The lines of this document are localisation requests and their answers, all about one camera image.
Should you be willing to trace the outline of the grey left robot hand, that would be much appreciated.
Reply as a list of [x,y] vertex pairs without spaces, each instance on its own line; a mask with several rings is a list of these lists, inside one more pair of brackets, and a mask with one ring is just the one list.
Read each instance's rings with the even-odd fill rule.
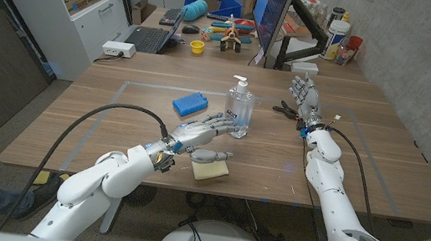
[[198,164],[225,161],[233,153],[211,151],[199,146],[208,144],[215,136],[236,131],[237,128],[236,123],[223,113],[183,123],[171,132],[161,126],[162,138],[146,146],[146,154],[153,162],[154,169],[161,172],[169,171],[169,167],[175,164],[174,156],[185,152]]

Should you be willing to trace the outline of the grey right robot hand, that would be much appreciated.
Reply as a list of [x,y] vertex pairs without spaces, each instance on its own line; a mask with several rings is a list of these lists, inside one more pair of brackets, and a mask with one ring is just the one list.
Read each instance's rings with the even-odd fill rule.
[[311,76],[306,73],[305,78],[296,76],[292,79],[290,93],[298,106],[298,115],[306,127],[322,124],[320,96]]

